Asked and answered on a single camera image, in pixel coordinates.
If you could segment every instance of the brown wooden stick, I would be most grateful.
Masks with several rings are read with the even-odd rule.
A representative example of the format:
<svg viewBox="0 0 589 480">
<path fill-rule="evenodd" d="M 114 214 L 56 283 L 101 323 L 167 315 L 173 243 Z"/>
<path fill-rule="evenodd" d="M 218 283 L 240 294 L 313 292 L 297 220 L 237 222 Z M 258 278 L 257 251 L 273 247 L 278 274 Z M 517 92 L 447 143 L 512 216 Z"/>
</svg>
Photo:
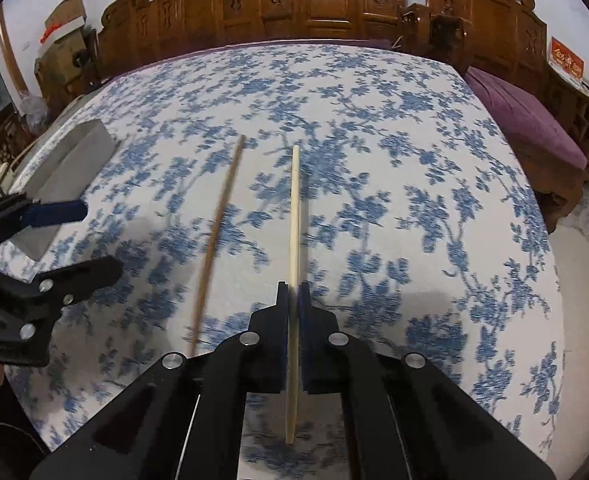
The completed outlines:
<svg viewBox="0 0 589 480">
<path fill-rule="evenodd" d="M 206 301 L 208 297 L 208 289 L 210 287 L 210 279 L 212 278 L 212 266 L 214 264 L 214 254 L 216 252 L 216 240 L 219 237 L 219 229 L 221 222 L 223 221 L 223 214 L 225 213 L 228 202 L 230 201 L 230 193 L 232 192 L 232 184 L 234 184 L 234 178 L 237 174 L 237 167 L 239 166 L 239 160 L 241 160 L 241 152 L 243 151 L 243 144 L 245 143 L 246 136 L 242 135 L 237 142 L 237 147 L 234 152 L 234 158 L 232 158 L 232 164 L 228 170 L 228 175 L 225 178 L 225 186 L 223 187 L 223 193 L 219 200 L 219 208 L 217 209 L 216 216 L 214 218 L 214 225 L 212 226 L 212 233 L 210 234 L 210 240 L 208 241 L 208 250 L 206 253 L 206 261 L 204 262 L 204 268 L 201 271 L 201 278 L 199 279 L 199 291 L 196 297 L 196 307 L 194 309 L 193 317 L 193 331 L 192 331 L 192 344 L 190 346 L 190 357 L 196 355 L 196 344 L 199 341 L 199 332 L 201 332 L 201 321 L 206 311 Z"/>
</svg>

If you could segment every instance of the purple cloth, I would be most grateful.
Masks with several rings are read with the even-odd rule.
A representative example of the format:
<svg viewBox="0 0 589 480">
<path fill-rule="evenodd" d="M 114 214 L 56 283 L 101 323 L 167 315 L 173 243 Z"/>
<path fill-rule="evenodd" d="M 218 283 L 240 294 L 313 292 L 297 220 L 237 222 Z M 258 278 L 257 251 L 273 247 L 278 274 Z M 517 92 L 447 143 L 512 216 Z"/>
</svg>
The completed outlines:
<svg viewBox="0 0 589 480">
<path fill-rule="evenodd" d="M 470 67 L 465 80 L 508 142 L 517 137 L 585 169 L 587 159 L 581 149 L 535 96 L 478 68 Z"/>
</svg>

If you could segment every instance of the plastic bag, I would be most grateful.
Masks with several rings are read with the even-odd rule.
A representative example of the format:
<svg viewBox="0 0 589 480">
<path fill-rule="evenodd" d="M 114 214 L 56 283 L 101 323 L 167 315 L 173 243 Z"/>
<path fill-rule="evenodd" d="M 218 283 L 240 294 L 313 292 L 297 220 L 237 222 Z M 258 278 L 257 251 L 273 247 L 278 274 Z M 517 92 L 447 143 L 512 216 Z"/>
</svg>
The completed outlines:
<svg viewBox="0 0 589 480">
<path fill-rule="evenodd" d="M 41 135 L 47 129 L 48 105 L 46 100 L 25 90 L 21 91 L 19 95 L 28 129 L 36 136 Z"/>
<path fill-rule="evenodd" d="M 583 196 L 565 218 L 559 220 L 559 224 L 565 227 L 574 227 L 589 236 L 589 182 L 583 185 Z"/>
</svg>

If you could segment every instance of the red sign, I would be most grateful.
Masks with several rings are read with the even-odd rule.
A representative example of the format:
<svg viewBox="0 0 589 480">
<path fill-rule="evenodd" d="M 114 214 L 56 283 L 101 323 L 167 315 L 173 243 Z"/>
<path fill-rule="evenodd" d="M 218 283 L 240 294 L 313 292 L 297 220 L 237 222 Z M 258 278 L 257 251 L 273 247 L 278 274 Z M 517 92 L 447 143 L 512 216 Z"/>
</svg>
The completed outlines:
<svg viewBox="0 0 589 480">
<path fill-rule="evenodd" d="M 585 69 L 585 63 L 577 56 L 574 52 L 568 49 L 563 43 L 557 38 L 552 38 L 552 42 L 549 46 L 549 59 L 559 65 L 565 72 L 570 74 L 572 77 L 581 81 L 583 79 L 583 70 Z"/>
</svg>

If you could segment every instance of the white chopstick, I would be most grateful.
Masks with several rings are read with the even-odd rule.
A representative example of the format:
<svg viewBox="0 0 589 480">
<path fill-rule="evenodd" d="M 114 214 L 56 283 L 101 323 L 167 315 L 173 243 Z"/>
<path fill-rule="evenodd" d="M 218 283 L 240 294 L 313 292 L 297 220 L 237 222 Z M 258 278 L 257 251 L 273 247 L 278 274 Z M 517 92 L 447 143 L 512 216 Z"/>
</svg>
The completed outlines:
<svg viewBox="0 0 589 480">
<path fill-rule="evenodd" d="M 294 443 L 296 412 L 299 400 L 299 316 L 297 293 L 299 290 L 299 252 L 301 209 L 301 150 L 298 144 L 292 148 L 292 189 L 290 191 L 290 312 L 288 319 L 288 362 L 286 372 L 286 443 Z"/>
</svg>

